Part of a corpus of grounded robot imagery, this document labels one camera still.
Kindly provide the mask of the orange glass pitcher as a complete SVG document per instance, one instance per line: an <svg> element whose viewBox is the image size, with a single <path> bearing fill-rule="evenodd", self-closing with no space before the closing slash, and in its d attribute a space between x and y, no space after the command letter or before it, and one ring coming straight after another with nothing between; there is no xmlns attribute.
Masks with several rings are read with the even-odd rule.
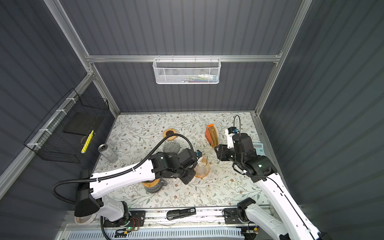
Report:
<svg viewBox="0 0 384 240"><path fill-rule="evenodd" d="M210 173L210 170L211 170L208 157L203 156L202 158L200 158L194 170L196 172L195 174L196 178L205 178Z"/></svg>

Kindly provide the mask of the grey glass pitcher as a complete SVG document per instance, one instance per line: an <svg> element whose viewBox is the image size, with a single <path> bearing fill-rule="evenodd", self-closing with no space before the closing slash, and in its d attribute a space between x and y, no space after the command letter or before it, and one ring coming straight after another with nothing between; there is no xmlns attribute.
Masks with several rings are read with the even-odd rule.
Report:
<svg viewBox="0 0 384 240"><path fill-rule="evenodd" d="M157 186L153 187L153 188L145 188L146 192L149 193L149 194L155 194L157 192L159 192L163 187L166 187L168 185L167 181L160 178L160 182Z"/></svg>

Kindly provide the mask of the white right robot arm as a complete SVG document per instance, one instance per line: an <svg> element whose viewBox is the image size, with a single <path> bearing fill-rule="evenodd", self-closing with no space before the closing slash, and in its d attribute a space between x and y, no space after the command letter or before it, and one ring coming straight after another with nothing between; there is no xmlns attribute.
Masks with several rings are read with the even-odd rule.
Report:
<svg viewBox="0 0 384 240"><path fill-rule="evenodd" d="M271 160L258 155L251 137L226 132L227 144L215 147L220 161L231 161L234 170L249 177L267 196L278 217L266 213L252 198L237 204L241 222L253 222L274 240L320 240L323 234L295 202Z"/></svg>

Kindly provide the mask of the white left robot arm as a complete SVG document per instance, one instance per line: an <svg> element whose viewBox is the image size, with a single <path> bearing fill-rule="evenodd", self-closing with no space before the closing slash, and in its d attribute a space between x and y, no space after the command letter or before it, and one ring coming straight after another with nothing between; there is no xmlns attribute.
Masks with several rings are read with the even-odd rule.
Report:
<svg viewBox="0 0 384 240"><path fill-rule="evenodd" d="M152 155L141 166L134 165L92 175L91 183L78 185L75 200L75 217L96 214L110 222L131 218L127 204L107 196L110 192L145 181L180 179L187 185L196 175L195 167L203 157L200 151L184 149L182 152Z"/></svg>

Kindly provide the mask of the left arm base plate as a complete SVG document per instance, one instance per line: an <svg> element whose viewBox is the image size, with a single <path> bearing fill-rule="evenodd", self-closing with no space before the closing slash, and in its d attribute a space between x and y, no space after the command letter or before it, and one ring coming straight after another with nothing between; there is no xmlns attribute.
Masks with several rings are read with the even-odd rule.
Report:
<svg viewBox="0 0 384 240"><path fill-rule="evenodd" d="M114 222L109 221L107 218L103 221L104 228L119 228L119 227L142 227L145 222L146 211L129 211L128 214Z"/></svg>

